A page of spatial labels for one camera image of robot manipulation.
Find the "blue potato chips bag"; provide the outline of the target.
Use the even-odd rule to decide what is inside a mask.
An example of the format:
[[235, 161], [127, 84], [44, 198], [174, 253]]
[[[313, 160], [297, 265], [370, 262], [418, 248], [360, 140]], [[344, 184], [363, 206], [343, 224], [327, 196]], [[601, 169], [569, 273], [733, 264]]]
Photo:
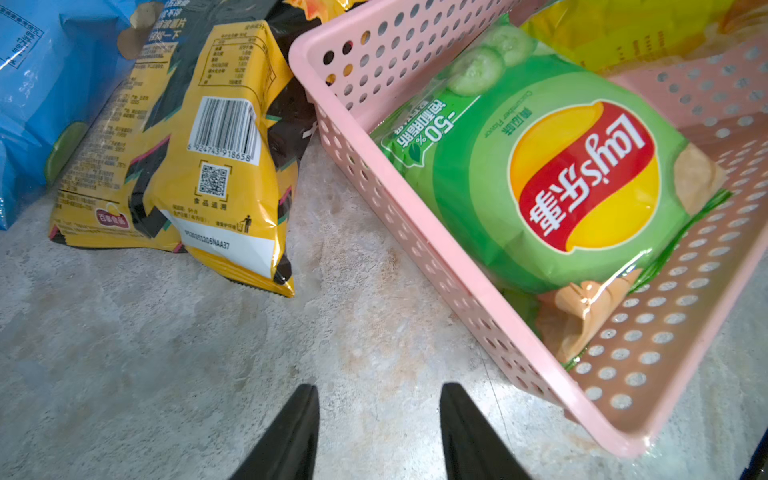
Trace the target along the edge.
[[163, 8], [161, 1], [2, 2], [2, 229], [55, 182]]

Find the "black yellow potato chips bag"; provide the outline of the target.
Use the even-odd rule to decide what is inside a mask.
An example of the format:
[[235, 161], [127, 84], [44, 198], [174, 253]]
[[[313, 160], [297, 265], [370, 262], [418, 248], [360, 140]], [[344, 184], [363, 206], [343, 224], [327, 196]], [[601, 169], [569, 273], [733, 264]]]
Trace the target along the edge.
[[349, 1], [168, 1], [71, 159], [52, 241], [189, 253], [225, 278], [295, 293], [286, 251], [316, 112], [288, 54]]

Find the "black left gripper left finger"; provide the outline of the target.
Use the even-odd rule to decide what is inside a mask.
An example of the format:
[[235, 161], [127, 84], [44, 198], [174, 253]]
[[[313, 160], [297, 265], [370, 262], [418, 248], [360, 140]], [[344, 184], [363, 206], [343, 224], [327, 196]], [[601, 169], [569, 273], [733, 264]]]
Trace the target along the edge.
[[312, 479], [319, 426], [318, 389], [301, 384], [229, 479]]

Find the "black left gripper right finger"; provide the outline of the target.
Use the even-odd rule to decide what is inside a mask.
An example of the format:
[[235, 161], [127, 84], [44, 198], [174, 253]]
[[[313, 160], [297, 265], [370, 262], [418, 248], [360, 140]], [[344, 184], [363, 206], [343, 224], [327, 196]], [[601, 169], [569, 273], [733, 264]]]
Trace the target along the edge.
[[531, 479], [459, 383], [442, 386], [440, 426], [448, 479]]

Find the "green potato chips bag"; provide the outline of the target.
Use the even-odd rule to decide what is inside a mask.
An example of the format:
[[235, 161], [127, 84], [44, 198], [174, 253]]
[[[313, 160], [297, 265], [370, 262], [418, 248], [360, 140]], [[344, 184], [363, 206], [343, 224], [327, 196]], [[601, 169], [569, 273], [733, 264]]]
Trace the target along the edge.
[[725, 171], [639, 96], [508, 18], [372, 137], [566, 366], [730, 196]]

